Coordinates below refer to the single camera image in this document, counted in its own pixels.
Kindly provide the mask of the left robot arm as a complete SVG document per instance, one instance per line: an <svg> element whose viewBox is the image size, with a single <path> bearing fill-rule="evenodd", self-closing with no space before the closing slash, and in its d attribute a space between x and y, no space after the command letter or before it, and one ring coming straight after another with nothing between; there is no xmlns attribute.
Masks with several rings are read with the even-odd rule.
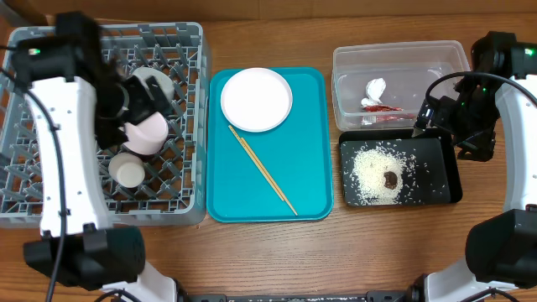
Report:
<svg viewBox="0 0 537 302"><path fill-rule="evenodd" d="M25 262L51 285L97 290L102 298L178 301L180 286L146 259L141 231L115 227L104 199L98 149L126 144L157 153L173 82L155 70L121 76L102 57L102 28L80 12L60 13L52 35L19 41L7 78L31 108L43 188L40 238Z"/></svg>

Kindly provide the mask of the small pink saucer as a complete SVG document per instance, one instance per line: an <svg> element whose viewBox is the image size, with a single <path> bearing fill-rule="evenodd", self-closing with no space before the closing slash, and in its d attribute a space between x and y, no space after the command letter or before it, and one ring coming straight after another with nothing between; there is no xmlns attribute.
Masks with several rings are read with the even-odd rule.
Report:
<svg viewBox="0 0 537 302"><path fill-rule="evenodd" d="M156 112L138 125L126 122L124 125L128 141L123 146L136 154L156 154L162 148L169 134L165 117Z"/></svg>

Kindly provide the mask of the white tissue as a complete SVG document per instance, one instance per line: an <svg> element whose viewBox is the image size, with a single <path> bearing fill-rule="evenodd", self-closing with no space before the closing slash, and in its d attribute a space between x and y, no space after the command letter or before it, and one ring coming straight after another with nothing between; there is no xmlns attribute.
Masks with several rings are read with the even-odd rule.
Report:
<svg viewBox="0 0 537 302"><path fill-rule="evenodd" d="M386 89L384 78L369 81L366 85L366 96L361 100L362 107L370 107L381 104L380 97Z"/></svg>

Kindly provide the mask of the grey bowl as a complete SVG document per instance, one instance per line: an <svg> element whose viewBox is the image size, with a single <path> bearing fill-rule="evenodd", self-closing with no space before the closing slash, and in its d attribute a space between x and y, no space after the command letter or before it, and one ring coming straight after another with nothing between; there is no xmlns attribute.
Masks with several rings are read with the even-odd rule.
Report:
<svg viewBox="0 0 537 302"><path fill-rule="evenodd" d="M136 76L139 78L140 82L144 86L144 88L148 91L149 86L146 83L146 80L153 76L155 80L158 82L161 90L165 94L167 100L169 102L172 102L174 99L175 89L174 89L174 83L173 81L162 71L156 70L154 68L150 67L139 67L137 68L133 73L133 76Z"/></svg>

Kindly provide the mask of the red snack wrapper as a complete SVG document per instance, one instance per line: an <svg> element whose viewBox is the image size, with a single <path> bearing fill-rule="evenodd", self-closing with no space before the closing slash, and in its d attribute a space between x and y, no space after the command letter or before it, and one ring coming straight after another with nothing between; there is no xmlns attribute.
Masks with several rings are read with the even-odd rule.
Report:
<svg viewBox="0 0 537 302"><path fill-rule="evenodd" d="M390 107L386 105L371 105L365 106L363 110L365 112L373 113L373 115L366 115L362 118L361 124L363 126L405 119L405 115L400 114L402 108L399 107Z"/></svg>

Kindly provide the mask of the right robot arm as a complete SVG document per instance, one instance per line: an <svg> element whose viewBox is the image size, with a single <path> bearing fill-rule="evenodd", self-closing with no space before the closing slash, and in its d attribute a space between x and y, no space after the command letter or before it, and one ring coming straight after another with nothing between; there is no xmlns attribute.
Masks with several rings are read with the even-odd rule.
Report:
<svg viewBox="0 0 537 302"><path fill-rule="evenodd" d="M419 277L407 301L482 301L536 285L536 46L512 33L489 32L472 46L471 71L453 74L457 99L425 92L414 136L427 128L448 132L461 159L488 161L495 125L502 122L507 190L502 214L475 225L465 256L450 267Z"/></svg>

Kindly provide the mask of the white cup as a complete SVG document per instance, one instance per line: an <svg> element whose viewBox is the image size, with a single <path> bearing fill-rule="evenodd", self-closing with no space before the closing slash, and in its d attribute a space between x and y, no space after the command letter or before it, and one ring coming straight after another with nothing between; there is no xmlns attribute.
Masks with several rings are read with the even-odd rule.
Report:
<svg viewBox="0 0 537 302"><path fill-rule="evenodd" d="M145 178L142 160L128 153L115 155L108 165L108 173L126 188L137 187Z"/></svg>

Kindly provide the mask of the rice and food scraps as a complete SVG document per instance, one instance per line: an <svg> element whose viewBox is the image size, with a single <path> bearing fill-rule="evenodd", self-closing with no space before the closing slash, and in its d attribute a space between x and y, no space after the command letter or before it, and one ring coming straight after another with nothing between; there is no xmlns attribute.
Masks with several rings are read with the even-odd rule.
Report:
<svg viewBox="0 0 537 302"><path fill-rule="evenodd" d="M345 143L341 161L349 206L399 206L417 201L417 157L396 150L395 143Z"/></svg>

